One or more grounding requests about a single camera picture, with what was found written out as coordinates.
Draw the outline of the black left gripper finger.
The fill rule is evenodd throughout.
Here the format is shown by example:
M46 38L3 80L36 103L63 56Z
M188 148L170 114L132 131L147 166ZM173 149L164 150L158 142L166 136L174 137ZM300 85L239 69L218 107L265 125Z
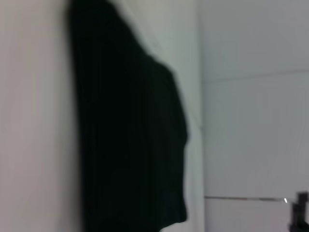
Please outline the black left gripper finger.
M289 232L309 231L309 224L306 222L306 208L308 201L308 192L300 192L297 194L297 200L292 204Z

